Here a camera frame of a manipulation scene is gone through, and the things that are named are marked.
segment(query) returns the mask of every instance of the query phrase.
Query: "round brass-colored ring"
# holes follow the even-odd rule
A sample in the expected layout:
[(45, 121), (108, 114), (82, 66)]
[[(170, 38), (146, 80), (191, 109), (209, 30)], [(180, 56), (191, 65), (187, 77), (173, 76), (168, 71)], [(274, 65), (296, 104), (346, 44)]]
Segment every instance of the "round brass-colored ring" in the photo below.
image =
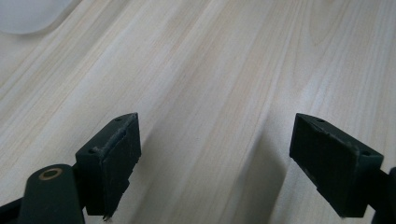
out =
[(63, 170), (61, 168), (51, 168), (51, 169), (48, 169), (48, 170), (44, 171), (43, 173), (41, 173), (38, 178), (40, 180), (51, 180), (51, 179), (59, 176), (62, 173), (62, 171)]

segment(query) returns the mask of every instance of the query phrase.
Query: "light wood surface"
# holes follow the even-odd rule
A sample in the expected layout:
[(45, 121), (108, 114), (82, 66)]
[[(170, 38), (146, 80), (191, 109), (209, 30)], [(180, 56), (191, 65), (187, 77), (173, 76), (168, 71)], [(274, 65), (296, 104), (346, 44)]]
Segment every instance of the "light wood surface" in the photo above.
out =
[(393, 0), (82, 1), (44, 34), (0, 34), (0, 68), (1, 204), (131, 112), (143, 156), (113, 223), (369, 223), (290, 160), (297, 112), (396, 165)]

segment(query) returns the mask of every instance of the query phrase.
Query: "black plastic part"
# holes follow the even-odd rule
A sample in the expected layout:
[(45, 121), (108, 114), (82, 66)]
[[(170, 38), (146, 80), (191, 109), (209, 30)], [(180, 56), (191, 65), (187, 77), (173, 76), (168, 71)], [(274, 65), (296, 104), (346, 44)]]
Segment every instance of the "black plastic part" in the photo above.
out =
[(29, 177), (18, 223), (84, 223), (71, 166), (51, 165)]
[(0, 207), (0, 223), (17, 223), (18, 215), (21, 210), (22, 198)]
[(88, 215), (112, 217), (140, 156), (136, 113), (113, 119), (76, 153), (77, 182)]
[(381, 154), (323, 119), (297, 114), (290, 156), (340, 217), (363, 217)]

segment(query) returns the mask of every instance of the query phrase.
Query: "white object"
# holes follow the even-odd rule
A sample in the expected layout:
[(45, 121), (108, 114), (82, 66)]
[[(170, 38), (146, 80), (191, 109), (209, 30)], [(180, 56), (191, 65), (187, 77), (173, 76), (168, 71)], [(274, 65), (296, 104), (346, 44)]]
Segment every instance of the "white object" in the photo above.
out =
[(0, 0), (0, 31), (35, 33), (60, 20), (77, 0)]

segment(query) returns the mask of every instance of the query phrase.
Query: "wooden table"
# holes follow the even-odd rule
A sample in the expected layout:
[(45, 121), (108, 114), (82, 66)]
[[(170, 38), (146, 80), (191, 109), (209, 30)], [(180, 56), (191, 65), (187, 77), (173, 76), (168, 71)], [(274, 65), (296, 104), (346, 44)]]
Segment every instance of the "wooden table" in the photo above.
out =
[(1, 204), (131, 112), (143, 156), (113, 223), (369, 223), (289, 158), (297, 112), (396, 164), (392, 0), (87, 0), (47, 32), (0, 34), (0, 68)]

